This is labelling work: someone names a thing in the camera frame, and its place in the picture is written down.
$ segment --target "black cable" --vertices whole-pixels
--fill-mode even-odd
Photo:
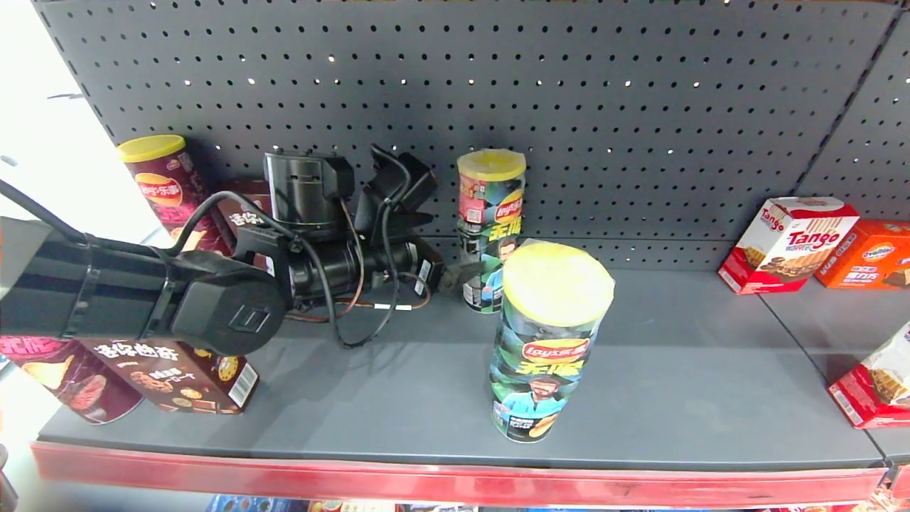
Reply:
[[[300,237],[298,240],[303,247],[303,251],[311,260],[313,260],[313,266],[316,267],[316,273],[319,274],[319,281],[322,283],[322,293],[326,296],[326,308],[329,309],[329,325],[332,328],[332,332],[335,334],[335,340],[342,345],[347,346],[347,344],[344,343],[344,340],[341,339],[338,318],[335,316],[335,299],[332,298],[332,288],[329,286],[329,277],[326,276],[326,267],[323,266],[322,259],[319,258],[316,250],[313,249],[313,246],[309,244],[307,239]]]
[[[44,224],[59,231],[67,240],[76,243],[88,243],[88,237],[85,233],[63,222],[62,219],[51,213],[50,210],[41,206],[37,201],[26,196],[21,190],[2,179],[0,179],[0,194],[3,194],[15,204],[36,216]]]
[[[299,239],[302,240],[302,237],[299,237],[294,231],[288,229],[286,226],[273,219],[271,216],[267,215],[265,211],[262,211],[256,203],[247,198],[241,196],[240,194],[233,192],[231,190],[221,190],[220,192],[215,192],[208,199],[202,201],[196,211],[193,212],[193,215],[187,219],[187,222],[183,225],[183,230],[180,232],[180,236],[177,238],[177,241],[174,242],[174,246],[165,250],[165,253],[168,256],[177,256],[183,250],[184,246],[187,245],[187,240],[191,234],[193,234],[193,229],[199,224],[199,221],[212,209],[213,206],[218,204],[220,201],[225,199],[233,199],[236,202],[247,207],[247,210],[255,213],[257,217],[265,221],[265,223],[272,229],[278,231],[284,236],[290,238],[291,240]]]
[[[376,326],[376,329],[374,329],[373,332],[370,333],[367,337],[355,343],[347,343],[339,336],[339,341],[341,341],[341,344],[345,348],[357,348],[373,341],[376,336],[379,336],[379,331],[382,331],[386,324],[389,323],[392,314],[395,312],[396,306],[398,306],[400,283],[398,281],[398,269],[395,268],[395,260],[393,259],[394,256],[392,255],[391,242],[389,241],[389,212],[391,211],[391,207],[388,206],[388,204],[385,206],[386,208],[382,211],[382,220],[380,222],[382,231],[382,246],[386,251],[386,261],[389,264],[389,273],[392,275],[392,279],[395,280],[395,288],[392,289],[392,300],[389,302],[389,309],[386,311],[386,314],[382,316],[382,320]]]
[[[395,192],[392,193],[391,197],[386,198],[386,200],[382,203],[382,206],[381,206],[382,214],[380,215],[380,221],[379,221],[379,228],[380,228],[381,235],[382,235],[382,247],[386,252],[386,262],[389,265],[389,275],[391,276],[391,279],[394,282],[395,287],[392,289],[392,300],[389,302],[389,309],[386,311],[386,314],[382,317],[382,320],[379,322],[379,325],[376,326],[376,329],[374,329],[372,333],[370,333],[367,337],[365,337],[355,343],[346,343],[344,340],[341,339],[340,335],[338,336],[339,341],[345,348],[357,348],[357,347],[363,346],[363,345],[373,341],[373,339],[375,339],[376,336],[379,335],[379,332],[382,331],[382,329],[386,326],[387,323],[389,323],[389,320],[391,319],[392,314],[395,312],[395,309],[398,306],[399,292],[400,292],[400,286],[401,286],[401,282],[399,281],[398,269],[395,268],[395,256],[392,254],[391,241],[389,240],[389,215],[391,214],[392,209],[394,209],[395,206],[397,206],[398,203],[401,201],[401,199],[404,198],[405,194],[408,193],[408,190],[410,189],[410,173],[408,172],[408,168],[404,167],[404,164],[402,164],[397,158],[395,158],[390,153],[388,153],[385,149],[380,148],[376,144],[370,144],[369,150],[374,155],[379,155],[380,157],[383,157],[385,160],[395,164],[396,167],[401,169],[402,174],[404,174],[404,182],[401,183],[399,185],[398,189],[396,189]],[[332,300],[331,294],[329,292],[326,293],[326,300],[329,302],[334,302]],[[334,314],[333,310],[330,310],[329,318],[332,318],[333,314]]]

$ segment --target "lay's chip can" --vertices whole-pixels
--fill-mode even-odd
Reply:
[[[490,363],[493,423],[506,437],[546,436],[581,381],[614,282],[585,251],[528,241],[503,266]]]
[[[524,200],[524,155],[482,149],[458,159],[458,234],[461,262],[483,262],[482,272],[463,286],[474,311],[502,306],[502,263],[518,248]]]

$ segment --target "potato chip canister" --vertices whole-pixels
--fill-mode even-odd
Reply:
[[[492,417],[512,441],[533,443],[550,432],[578,386],[614,281],[585,251],[528,241],[503,265],[502,282]]]
[[[502,263],[518,247],[526,167],[524,155],[507,149],[482,149],[458,159],[461,262],[483,262],[462,289],[474,311],[493,313],[502,306]]]
[[[142,395],[78,341],[0,336],[0,353],[88,423],[123,417]]]
[[[152,135],[128,140],[117,146],[117,151],[155,216],[176,240],[189,217],[210,195],[194,170],[187,142],[175,134]],[[184,251],[230,255],[233,246],[234,235],[221,212],[213,208],[193,229]]]

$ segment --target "snack box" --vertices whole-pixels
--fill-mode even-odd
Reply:
[[[856,428],[910,425],[910,323],[828,393]]]
[[[815,278],[827,288],[910,290],[910,222],[860,219]]]
[[[79,342],[166,411],[237,415],[259,380],[246,357],[219,356],[178,341]]]
[[[268,215],[272,214],[272,196],[268,189],[268,182],[256,179],[232,179],[221,184],[222,190],[231,190],[244,196],[258,206]],[[223,200],[218,203],[218,209],[224,215],[227,226],[237,238],[237,231],[240,226],[254,225],[265,226],[265,221],[259,218],[255,213],[234,200]],[[257,254],[253,264],[268,273],[275,275],[272,268],[272,259]]]
[[[408,512],[478,512],[479,507],[468,507],[467,505],[452,505],[451,503],[411,503],[405,505]],[[543,508],[524,508],[519,510],[544,510]]]
[[[215,495],[206,512],[305,512],[307,502],[282,497]]]
[[[737,295],[796,292],[858,219],[835,198],[767,200],[718,273]]]
[[[403,507],[393,501],[351,500],[339,501],[314,499],[308,512],[403,512]]]

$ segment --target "barcode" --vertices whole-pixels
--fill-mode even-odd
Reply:
[[[430,275],[430,262],[429,261],[427,261],[427,260],[423,261],[423,263],[420,265],[420,273],[418,273],[417,275],[419,275],[423,281],[427,280],[427,276]],[[418,281],[417,284],[414,285],[414,292],[417,293],[418,295],[423,295],[423,283],[422,282]]]
[[[237,381],[227,392],[227,396],[237,404],[237,407],[243,407],[243,404],[249,398],[249,392],[253,391],[253,385],[256,384],[257,380],[259,380],[259,375],[256,374],[253,365],[247,363],[237,377]]]
[[[850,418],[850,421],[854,425],[859,425],[863,422],[863,418],[859,417],[856,413],[856,409],[853,409],[853,406],[850,405],[850,401],[847,400],[847,397],[839,389],[832,389],[831,395],[837,401],[837,404],[841,406],[841,409],[844,409],[844,412],[847,414],[847,417]]]

